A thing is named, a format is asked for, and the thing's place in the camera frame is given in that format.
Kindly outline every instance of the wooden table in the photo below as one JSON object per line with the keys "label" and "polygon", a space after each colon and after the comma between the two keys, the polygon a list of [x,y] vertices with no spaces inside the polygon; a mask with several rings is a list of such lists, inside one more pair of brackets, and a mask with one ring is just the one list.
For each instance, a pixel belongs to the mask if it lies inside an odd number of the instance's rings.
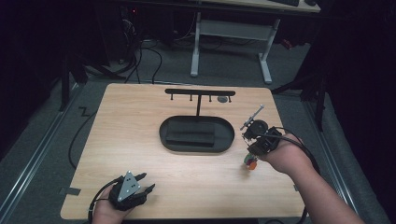
{"label": "wooden table", "polygon": [[[175,115],[195,115],[196,97],[170,95],[167,88],[235,91],[231,103],[203,96],[201,115],[228,120],[231,147],[220,153],[181,153],[165,148],[159,128]],[[282,126],[271,92],[265,88],[110,84],[96,115],[71,188],[61,211],[65,219],[86,219],[87,208],[106,183],[132,171],[147,173],[139,183],[155,183],[147,202],[128,219],[298,217],[304,204],[291,179],[259,162],[249,171],[243,160],[247,144],[239,130],[260,105],[256,119]]]}

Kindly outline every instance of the human arm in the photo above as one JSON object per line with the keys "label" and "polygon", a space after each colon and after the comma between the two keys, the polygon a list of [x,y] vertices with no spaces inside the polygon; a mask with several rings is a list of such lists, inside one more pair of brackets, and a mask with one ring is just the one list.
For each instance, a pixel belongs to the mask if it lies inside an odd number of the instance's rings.
{"label": "human arm", "polygon": [[133,210],[133,208],[127,211],[115,209],[108,200],[108,195],[112,189],[113,185],[104,189],[99,200],[96,202],[93,210],[92,224],[121,224],[124,218]]}
{"label": "human arm", "polygon": [[[292,134],[284,136],[298,141]],[[290,176],[314,223],[364,223],[317,173],[305,153],[293,143],[281,140],[274,151],[260,159]]]}

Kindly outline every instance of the small orange object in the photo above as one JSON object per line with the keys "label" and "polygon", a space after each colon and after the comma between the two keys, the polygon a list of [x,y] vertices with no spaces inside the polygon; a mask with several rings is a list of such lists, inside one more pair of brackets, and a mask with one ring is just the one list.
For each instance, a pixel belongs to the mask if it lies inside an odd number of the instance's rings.
{"label": "small orange object", "polygon": [[257,162],[253,161],[253,162],[248,166],[248,169],[249,169],[249,170],[254,170],[254,169],[256,169],[256,166],[257,166]]}

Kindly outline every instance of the black tray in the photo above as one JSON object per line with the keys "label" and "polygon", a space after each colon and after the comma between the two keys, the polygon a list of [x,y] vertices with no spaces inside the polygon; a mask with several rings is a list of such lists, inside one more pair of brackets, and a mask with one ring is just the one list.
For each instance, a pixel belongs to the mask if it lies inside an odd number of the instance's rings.
{"label": "black tray", "polygon": [[223,152],[234,136],[233,126],[218,117],[173,116],[160,127],[163,145],[181,152]]}

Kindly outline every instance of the gray carpet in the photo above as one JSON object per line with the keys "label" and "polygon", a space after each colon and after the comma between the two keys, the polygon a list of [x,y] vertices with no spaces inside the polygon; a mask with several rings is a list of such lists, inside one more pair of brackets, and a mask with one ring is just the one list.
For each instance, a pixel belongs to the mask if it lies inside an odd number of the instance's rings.
{"label": "gray carpet", "polygon": [[[222,44],[203,46],[201,51],[200,75],[190,77],[191,44],[189,41],[179,42],[172,48],[155,42],[147,42],[145,47],[158,51],[162,56],[162,64],[155,80],[160,84],[164,82],[186,83],[195,85],[214,86],[242,86],[265,87],[274,89],[294,79],[294,76],[309,50],[309,46],[300,46],[294,49],[284,49],[274,45],[268,58],[269,69],[272,72],[273,84],[265,85],[261,68],[254,54],[231,53]],[[160,56],[149,49],[142,50],[142,61],[138,67],[141,82],[150,82],[152,75],[160,65]],[[121,65],[113,65],[111,69],[118,69]],[[8,223],[83,223],[83,220],[62,220],[60,210],[64,202],[64,195],[60,194],[61,187],[68,187],[73,178],[74,169],[70,165],[67,153],[78,128],[97,110],[102,99],[106,85],[115,82],[103,76],[90,76],[88,83],[73,91],[74,102],[70,105],[58,131],[53,135],[48,145],[48,151],[34,171],[33,178],[25,192],[17,200],[15,208],[8,218]],[[130,83],[137,82],[136,73],[130,78]],[[0,179],[2,180],[0,201],[4,202],[18,181],[23,169],[30,158],[40,147],[40,142],[46,136],[46,131],[51,123],[60,115],[61,88],[58,84],[53,90],[48,101],[42,105],[32,116],[28,127],[25,129],[17,143],[7,156],[1,161]],[[284,127],[300,135],[308,148],[312,151],[323,177],[335,188],[337,181],[332,174],[332,165],[328,163],[328,155],[323,149],[321,137],[325,139],[331,149],[335,164],[340,170],[343,182],[346,183],[354,206],[366,223],[389,223],[389,220],[378,204],[370,185],[361,172],[359,164],[353,157],[349,145],[343,135],[342,129],[332,109],[331,100],[326,98],[326,109],[323,117],[323,133],[318,133],[312,123],[309,108],[315,103],[300,101],[298,91],[287,91],[275,95],[276,106]],[[72,149],[72,161],[78,163],[80,153],[88,137],[93,119],[91,119],[76,138]],[[299,218],[280,218],[284,223],[295,223]],[[269,218],[260,218],[263,224]]]}

